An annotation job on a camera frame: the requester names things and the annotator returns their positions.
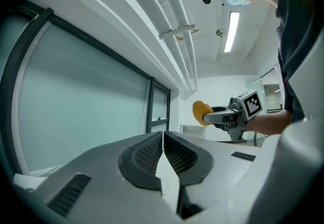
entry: ceiling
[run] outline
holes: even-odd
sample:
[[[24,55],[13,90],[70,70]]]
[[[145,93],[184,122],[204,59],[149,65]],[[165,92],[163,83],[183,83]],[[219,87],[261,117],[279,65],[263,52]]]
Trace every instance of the ceiling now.
[[[170,23],[176,20],[167,0],[159,0]],[[189,23],[199,31],[192,34],[198,77],[213,75],[262,74],[265,68],[276,64],[279,40],[275,7],[266,1],[247,6],[232,6],[225,0],[182,0]],[[234,44],[230,53],[224,53],[231,11],[240,12]],[[216,35],[221,29],[222,37]]]

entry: dark sleeve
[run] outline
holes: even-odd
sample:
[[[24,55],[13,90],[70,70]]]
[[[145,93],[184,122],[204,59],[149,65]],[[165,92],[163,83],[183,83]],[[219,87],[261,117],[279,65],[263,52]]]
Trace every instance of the dark sleeve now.
[[[289,111],[290,113],[293,113],[294,98],[291,96],[291,94],[289,93],[288,88],[287,88],[287,83],[286,83],[287,74],[285,74],[282,69],[282,60],[281,60],[280,51],[278,52],[278,61],[279,61],[279,65],[280,65],[283,85],[285,87],[285,110]]]

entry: ceiling fixture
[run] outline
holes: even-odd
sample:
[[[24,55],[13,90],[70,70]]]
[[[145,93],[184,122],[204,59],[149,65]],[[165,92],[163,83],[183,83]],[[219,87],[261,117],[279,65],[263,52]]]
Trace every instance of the ceiling fixture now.
[[[236,35],[239,12],[230,12],[229,28],[224,52],[230,52]]]

